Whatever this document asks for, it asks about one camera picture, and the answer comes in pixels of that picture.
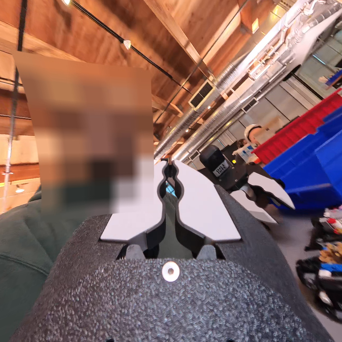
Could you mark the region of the silver spiral air duct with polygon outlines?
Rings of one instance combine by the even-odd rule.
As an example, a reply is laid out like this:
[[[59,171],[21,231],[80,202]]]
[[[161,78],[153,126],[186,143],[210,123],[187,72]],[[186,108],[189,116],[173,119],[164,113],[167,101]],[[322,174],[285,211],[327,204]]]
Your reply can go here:
[[[209,139],[212,133],[222,127],[238,110],[247,105],[257,92],[268,82],[267,71],[270,58],[257,61],[245,58],[238,63],[229,64],[212,83],[215,90],[208,99],[195,110],[190,109],[183,114],[173,129],[157,145],[154,152],[154,163],[170,154],[175,144],[193,127],[203,115],[210,110],[213,113],[186,139],[183,146],[171,153],[173,159],[184,161],[193,154],[197,147]]]

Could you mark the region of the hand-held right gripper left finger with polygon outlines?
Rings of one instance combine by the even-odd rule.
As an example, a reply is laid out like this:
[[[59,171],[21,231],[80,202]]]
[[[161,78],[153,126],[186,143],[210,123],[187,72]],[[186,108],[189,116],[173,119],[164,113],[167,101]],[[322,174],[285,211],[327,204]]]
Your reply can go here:
[[[166,233],[164,197],[168,175],[169,162],[163,159],[154,166],[153,204],[133,213],[112,214],[100,241],[139,245],[142,251],[158,246]]]

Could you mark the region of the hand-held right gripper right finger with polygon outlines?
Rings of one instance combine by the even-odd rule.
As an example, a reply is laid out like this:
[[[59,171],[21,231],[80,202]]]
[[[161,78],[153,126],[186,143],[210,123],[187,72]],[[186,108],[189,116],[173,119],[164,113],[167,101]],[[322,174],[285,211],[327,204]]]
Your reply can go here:
[[[178,160],[172,162],[172,177],[178,199],[176,237],[194,257],[205,245],[242,240],[212,181]]]

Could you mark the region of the ceiling air vent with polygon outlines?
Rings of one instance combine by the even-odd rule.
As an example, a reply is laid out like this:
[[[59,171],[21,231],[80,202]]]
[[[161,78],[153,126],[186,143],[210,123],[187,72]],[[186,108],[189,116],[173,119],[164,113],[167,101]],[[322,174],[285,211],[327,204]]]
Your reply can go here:
[[[209,79],[207,79],[188,101],[191,108],[195,110],[199,109],[199,107],[203,105],[203,103],[208,99],[214,90],[215,86]]]

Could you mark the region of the red plastic bin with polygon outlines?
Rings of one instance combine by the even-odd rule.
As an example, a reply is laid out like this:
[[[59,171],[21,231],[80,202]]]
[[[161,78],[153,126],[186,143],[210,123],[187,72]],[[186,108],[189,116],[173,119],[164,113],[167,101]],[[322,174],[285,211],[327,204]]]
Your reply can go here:
[[[293,120],[278,133],[252,152],[263,163],[268,164],[303,137],[314,134],[324,119],[342,106],[341,88],[319,102],[305,114]]]

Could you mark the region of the blue plastic bin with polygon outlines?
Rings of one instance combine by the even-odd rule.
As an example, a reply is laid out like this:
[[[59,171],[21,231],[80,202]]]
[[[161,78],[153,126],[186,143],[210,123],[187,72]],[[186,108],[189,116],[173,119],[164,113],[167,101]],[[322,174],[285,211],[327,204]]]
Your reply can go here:
[[[330,184],[315,154],[327,139],[319,131],[309,134],[264,167],[270,176],[284,182],[297,210],[341,205],[342,193]]]
[[[342,189],[342,114],[341,108],[327,117],[320,133],[327,141],[320,145],[315,154],[333,188],[341,193]]]

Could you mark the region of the black lego car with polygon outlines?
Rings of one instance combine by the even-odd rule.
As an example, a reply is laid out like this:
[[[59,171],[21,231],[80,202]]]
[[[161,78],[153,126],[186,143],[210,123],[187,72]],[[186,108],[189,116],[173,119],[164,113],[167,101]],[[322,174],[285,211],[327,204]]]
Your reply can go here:
[[[326,208],[313,226],[305,251],[318,255],[296,262],[301,283],[313,293],[316,305],[334,321],[342,321],[342,207]]]

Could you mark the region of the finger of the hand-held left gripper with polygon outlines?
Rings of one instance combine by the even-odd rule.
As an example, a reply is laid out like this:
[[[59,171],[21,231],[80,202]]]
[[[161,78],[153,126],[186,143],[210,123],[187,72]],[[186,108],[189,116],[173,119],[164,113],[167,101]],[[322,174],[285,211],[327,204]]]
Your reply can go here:
[[[248,176],[247,183],[255,195],[270,199],[277,207],[296,209],[290,196],[276,180],[253,172]]]
[[[257,206],[257,204],[249,199],[247,194],[243,190],[233,191],[230,194],[242,207],[244,207],[249,213],[263,223],[278,224],[277,221],[270,216],[264,209]]]

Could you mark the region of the person's green sweater torso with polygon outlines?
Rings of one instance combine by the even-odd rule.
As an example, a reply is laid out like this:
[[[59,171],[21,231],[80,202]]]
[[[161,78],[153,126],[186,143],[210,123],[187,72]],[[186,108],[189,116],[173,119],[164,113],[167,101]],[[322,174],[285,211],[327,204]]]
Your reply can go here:
[[[1,341],[30,312],[60,250],[84,219],[47,223],[41,189],[27,204],[1,215]]]

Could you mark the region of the black track light rail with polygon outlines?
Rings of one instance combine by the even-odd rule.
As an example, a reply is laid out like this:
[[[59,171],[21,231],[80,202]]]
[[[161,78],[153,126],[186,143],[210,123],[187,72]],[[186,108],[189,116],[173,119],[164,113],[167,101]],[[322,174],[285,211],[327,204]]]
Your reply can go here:
[[[123,40],[125,40],[122,36],[120,36],[117,32],[112,30],[109,26],[107,26],[105,23],[103,23],[101,20],[99,20],[97,17],[95,17],[91,12],[89,12],[87,9],[85,9],[81,4],[79,4],[75,0],[70,1],[70,6],[75,7],[78,11],[80,11],[83,15],[91,19],[94,23],[96,23],[97,26],[105,30],[105,32],[109,33],[112,37],[114,37],[121,45],[123,45]],[[184,89],[187,93],[193,94],[188,88],[186,88],[184,85],[182,85],[180,82],[178,82],[171,74],[169,74],[166,70],[164,70],[161,66],[156,64],[154,61],[152,61],[150,58],[148,58],[145,54],[143,54],[139,49],[137,49],[134,45],[131,46],[131,51],[133,51],[135,54],[137,54],[139,57],[144,59],[148,64],[153,66],[155,69],[163,73],[166,77],[168,77],[171,81],[173,81],[175,84],[181,87],[181,89]]]

